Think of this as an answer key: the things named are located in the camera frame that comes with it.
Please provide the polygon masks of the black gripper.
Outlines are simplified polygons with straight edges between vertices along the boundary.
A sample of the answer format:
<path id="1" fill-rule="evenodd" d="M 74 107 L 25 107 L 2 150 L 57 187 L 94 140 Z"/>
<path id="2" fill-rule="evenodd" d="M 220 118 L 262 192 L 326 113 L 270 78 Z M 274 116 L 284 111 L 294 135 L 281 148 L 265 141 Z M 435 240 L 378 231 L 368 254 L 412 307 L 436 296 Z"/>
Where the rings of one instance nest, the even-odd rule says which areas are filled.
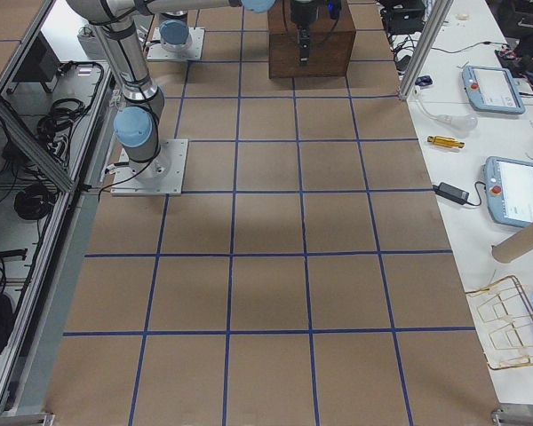
<path id="1" fill-rule="evenodd" d="M 290 20 L 298 27 L 299 64 L 304 65 L 310 58 L 311 36 L 308 27 L 316 22 L 316 2 L 291 0 Z"/>

